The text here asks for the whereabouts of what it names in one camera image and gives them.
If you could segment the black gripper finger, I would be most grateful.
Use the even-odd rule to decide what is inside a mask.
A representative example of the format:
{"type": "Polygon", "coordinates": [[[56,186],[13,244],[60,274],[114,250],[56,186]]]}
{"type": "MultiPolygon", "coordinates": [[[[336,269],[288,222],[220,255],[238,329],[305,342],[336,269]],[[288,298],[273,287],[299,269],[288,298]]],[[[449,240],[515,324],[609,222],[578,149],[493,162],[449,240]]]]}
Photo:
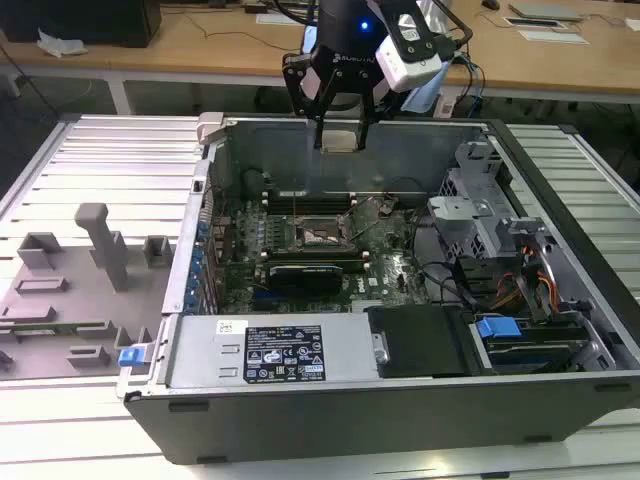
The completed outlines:
{"type": "Polygon", "coordinates": [[[321,148],[324,120],[338,93],[340,71],[336,67],[330,67],[328,69],[322,68],[321,72],[317,73],[311,54],[289,53],[283,57],[282,73],[295,113],[315,121],[314,147],[321,148]],[[302,88],[302,81],[309,70],[314,72],[320,80],[313,99],[307,97],[302,88]]]}
{"type": "Polygon", "coordinates": [[[361,113],[358,123],[358,149],[366,148],[370,126],[381,120],[390,120],[397,113],[400,94],[387,80],[366,82],[361,92],[361,113]]]}

